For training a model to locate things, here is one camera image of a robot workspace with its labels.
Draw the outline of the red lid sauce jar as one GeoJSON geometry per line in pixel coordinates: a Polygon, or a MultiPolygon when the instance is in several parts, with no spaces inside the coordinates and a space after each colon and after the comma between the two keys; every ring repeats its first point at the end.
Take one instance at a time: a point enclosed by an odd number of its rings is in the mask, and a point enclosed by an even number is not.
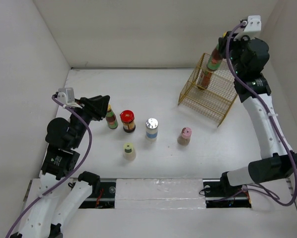
{"type": "Polygon", "coordinates": [[[123,124],[123,130],[126,133],[132,133],[136,129],[135,115],[131,110],[124,110],[120,113],[120,119],[123,124]]]}

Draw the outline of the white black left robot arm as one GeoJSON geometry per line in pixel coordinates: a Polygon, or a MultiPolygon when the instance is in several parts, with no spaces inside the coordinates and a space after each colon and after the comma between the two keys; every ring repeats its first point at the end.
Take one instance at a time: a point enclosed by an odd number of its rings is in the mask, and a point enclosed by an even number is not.
{"type": "Polygon", "coordinates": [[[52,96],[54,102],[69,111],[69,119],[55,118],[47,126],[48,143],[40,171],[37,197],[23,210],[6,237],[8,238],[61,238],[65,226],[80,205],[100,192],[100,177],[84,171],[67,197],[60,201],[68,179],[86,160],[92,143],[89,142],[83,158],[75,149],[84,134],[92,140],[91,121],[101,121],[107,114],[110,96],[81,97],[65,102],[64,93],[52,96]]]}

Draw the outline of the silver cap blue shaker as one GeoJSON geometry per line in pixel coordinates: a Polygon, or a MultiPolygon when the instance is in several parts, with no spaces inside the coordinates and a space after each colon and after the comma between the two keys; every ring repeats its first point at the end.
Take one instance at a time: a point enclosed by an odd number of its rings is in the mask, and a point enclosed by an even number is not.
{"type": "Polygon", "coordinates": [[[149,118],[146,121],[146,139],[149,141],[156,141],[158,135],[158,120],[149,118]]]}

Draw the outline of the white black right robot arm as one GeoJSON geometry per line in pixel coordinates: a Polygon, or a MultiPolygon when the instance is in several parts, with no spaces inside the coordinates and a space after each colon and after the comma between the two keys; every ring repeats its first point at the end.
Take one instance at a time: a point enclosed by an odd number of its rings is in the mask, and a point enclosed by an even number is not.
{"type": "Polygon", "coordinates": [[[297,153],[286,141],[272,105],[272,94],[262,70],[269,60],[268,45],[249,36],[237,38],[229,31],[219,39],[219,52],[226,59],[234,77],[234,87],[241,103],[246,108],[255,130],[260,147],[261,159],[250,162],[238,170],[224,172],[219,189],[224,195],[231,195],[237,187],[295,178],[294,193],[286,206],[297,198],[297,153]]]}

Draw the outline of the yellow cap green sauce bottle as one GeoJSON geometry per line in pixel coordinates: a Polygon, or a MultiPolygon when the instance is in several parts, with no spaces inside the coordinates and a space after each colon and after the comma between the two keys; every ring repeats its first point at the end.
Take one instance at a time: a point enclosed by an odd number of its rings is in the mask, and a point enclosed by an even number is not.
{"type": "Polygon", "coordinates": [[[219,55],[219,51],[218,51],[218,46],[219,44],[217,43],[216,47],[214,48],[214,50],[212,51],[210,58],[208,60],[207,63],[207,67],[211,70],[211,71],[216,71],[219,69],[221,62],[222,62],[222,58],[219,55]]]}

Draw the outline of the dark soy sauce bottle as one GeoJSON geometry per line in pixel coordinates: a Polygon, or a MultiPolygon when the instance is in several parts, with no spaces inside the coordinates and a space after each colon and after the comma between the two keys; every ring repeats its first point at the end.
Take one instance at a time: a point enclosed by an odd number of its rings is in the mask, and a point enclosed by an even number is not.
{"type": "Polygon", "coordinates": [[[203,68],[197,82],[197,87],[201,90],[206,90],[210,84],[212,75],[213,72],[208,67],[203,68]]]}

